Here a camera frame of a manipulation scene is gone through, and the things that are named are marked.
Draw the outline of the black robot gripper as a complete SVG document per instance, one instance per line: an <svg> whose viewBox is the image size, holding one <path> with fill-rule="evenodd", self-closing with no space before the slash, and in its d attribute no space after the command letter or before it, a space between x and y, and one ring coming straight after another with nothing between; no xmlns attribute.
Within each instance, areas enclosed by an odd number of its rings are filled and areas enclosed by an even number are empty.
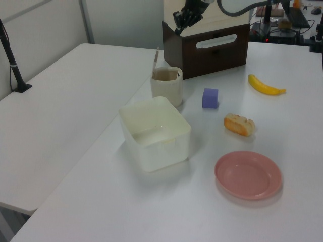
<svg viewBox="0 0 323 242"><path fill-rule="evenodd" d="M180 11L173 12L176 29L176 35L180 35L187 27L192 27L194 24L203 19L202 14L210 5L209 1L202 0L186 0L185 7Z"/></svg>

